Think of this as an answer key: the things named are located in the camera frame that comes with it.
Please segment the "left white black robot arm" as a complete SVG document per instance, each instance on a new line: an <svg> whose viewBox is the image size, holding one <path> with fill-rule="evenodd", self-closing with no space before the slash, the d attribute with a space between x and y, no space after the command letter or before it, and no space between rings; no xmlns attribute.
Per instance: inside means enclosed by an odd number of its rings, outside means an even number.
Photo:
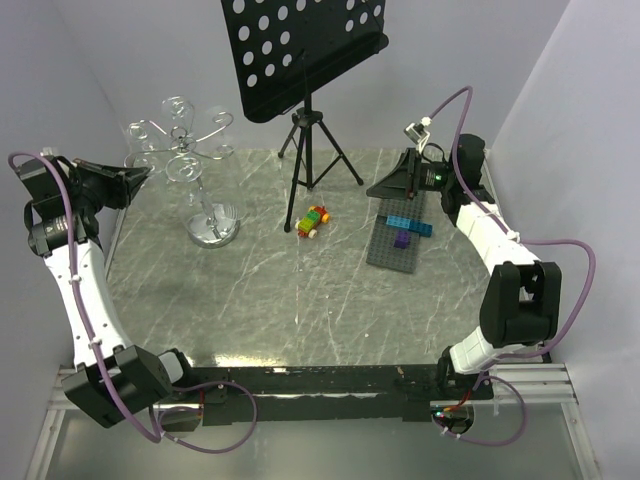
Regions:
<svg viewBox="0 0 640 480"><path fill-rule="evenodd" d="M12 153L8 164L29 192L24 224L61 294L73 336L74 372L66 398L104 428L170 397L184 402L197 377L177 349L159 355L135 345L118 318L106 280L97 214L126 209L150 174L63 156Z"/></svg>

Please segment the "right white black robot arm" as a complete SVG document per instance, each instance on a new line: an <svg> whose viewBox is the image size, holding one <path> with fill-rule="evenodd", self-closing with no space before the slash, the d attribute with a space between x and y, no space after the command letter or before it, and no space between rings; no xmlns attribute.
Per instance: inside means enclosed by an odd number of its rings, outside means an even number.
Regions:
<svg viewBox="0 0 640 480"><path fill-rule="evenodd" d="M473 134L456 141L446 161L430 162L414 148L366 191L373 198L413 200L420 191L441 195L441 207L471 242L490 275L479 324L464 340L446 348L437 363L436 385L458 398L480 371L502 354L552 339L558 328L562 273L499 226L495 200L482 185L485 142Z"/></svg>

